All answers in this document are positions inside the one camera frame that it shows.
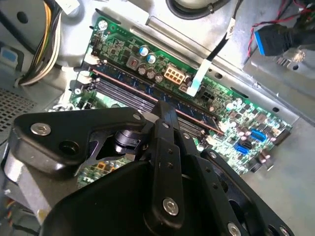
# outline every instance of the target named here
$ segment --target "yellow wire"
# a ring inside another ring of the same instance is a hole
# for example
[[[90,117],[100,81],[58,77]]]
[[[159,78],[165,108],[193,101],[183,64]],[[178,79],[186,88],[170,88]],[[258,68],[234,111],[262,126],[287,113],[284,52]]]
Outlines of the yellow wire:
[[[48,36],[48,30],[50,27],[50,22],[51,22],[51,11],[49,6],[44,2],[44,6],[45,6],[45,12],[46,12],[46,28],[45,28],[45,34],[44,34],[44,40],[43,43],[41,45],[41,49],[39,52],[39,56],[37,58],[36,64],[39,63],[39,59],[41,58],[44,48],[45,48],[45,44],[46,44],[46,40],[47,40],[47,36]]]

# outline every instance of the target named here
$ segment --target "red wire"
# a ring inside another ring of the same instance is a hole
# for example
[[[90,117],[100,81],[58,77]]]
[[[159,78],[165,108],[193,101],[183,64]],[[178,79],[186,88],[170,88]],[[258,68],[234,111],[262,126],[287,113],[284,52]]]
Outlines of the red wire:
[[[282,0],[282,3],[279,7],[279,10],[278,10],[278,16],[277,18],[280,16],[281,12],[282,12],[282,9],[285,5],[285,2],[286,0]],[[307,9],[306,6],[302,6],[300,4],[298,4],[296,2],[296,0],[293,0],[294,4],[297,5],[298,7],[301,7],[303,8],[303,10],[297,14],[294,14],[292,16],[289,16],[289,17],[286,17],[284,19],[279,19],[279,20],[273,20],[273,21],[267,21],[267,22],[260,22],[260,23],[257,23],[257,24],[254,24],[251,28],[251,39],[249,41],[249,44],[248,44],[248,51],[247,51],[247,56],[250,57],[251,54],[252,54],[252,49],[251,49],[251,45],[252,45],[252,42],[254,40],[254,28],[257,27],[257,26],[260,26],[260,25],[264,25],[264,24],[276,24],[276,23],[280,23],[280,22],[286,22],[286,21],[290,21],[292,19],[294,19],[295,17],[301,15],[301,14],[304,14],[304,13],[309,13],[309,12],[312,12],[311,10]]]

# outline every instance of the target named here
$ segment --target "wire bundle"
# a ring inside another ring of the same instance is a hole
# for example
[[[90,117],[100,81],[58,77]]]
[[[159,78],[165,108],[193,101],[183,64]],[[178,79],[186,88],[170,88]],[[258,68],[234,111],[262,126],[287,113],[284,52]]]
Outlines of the wire bundle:
[[[18,85],[32,85],[44,78],[57,61],[61,43],[61,8],[44,2],[46,12],[45,33],[36,49],[28,71],[15,81]]]
[[[281,22],[287,22],[287,21],[290,21],[292,19],[294,19],[295,17],[297,16],[300,16],[300,15],[303,15],[303,14],[306,14],[306,13],[312,13],[313,11],[311,9],[308,9],[307,6],[303,6],[301,4],[298,4],[296,2],[296,0],[293,0],[293,3],[295,5],[297,5],[298,7],[302,8],[302,10],[297,13],[297,14],[294,14],[292,16],[289,16],[289,17],[286,17],[286,18],[283,18],[283,19],[279,19],[280,16],[283,14],[284,12],[284,9],[285,9],[285,3],[287,1],[286,0],[282,0],[282,3],[279,7],[279,10],[278,10],[278,15],[277,15],[277,18],[273,21],[264,21],[264,22],[260,22],[260,23],[257,23],[257,24],[254,24],[251,28],[251,39],[249,41],[249,44],[248,44],[248,52],[247,52],[247,56],[250,57],[251,54],[252,54],[252,50],[251,50],[251,45],[252,45],[252,42],[254,40],[254,28],[260,26],[260,25],[265,25],[265,24],[277,24],[277,23],[281,23]]]

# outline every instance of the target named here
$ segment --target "black plastic bracket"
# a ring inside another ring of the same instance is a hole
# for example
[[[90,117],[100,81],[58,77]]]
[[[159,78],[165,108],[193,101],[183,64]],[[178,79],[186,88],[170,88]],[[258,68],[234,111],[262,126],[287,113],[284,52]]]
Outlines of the black plastic bracket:
[[[51,132],[34,134],[31,126],[35,123],[47,124]],[[93,133],[101,132],[104,142],[120,130],[140,132],[145,124],[145,118],[132,108],[25,114],[14,120],[10,150],[23,163],[53,177],[67,178],[88,158]]]

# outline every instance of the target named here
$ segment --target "vent grille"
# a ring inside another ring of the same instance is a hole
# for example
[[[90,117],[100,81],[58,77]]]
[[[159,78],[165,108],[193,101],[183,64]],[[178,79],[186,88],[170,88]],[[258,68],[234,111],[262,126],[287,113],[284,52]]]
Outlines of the vent grille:
[[[30,112],[35,105],[24,97],[0,88],[0,145],[7,139],[13,120]]]

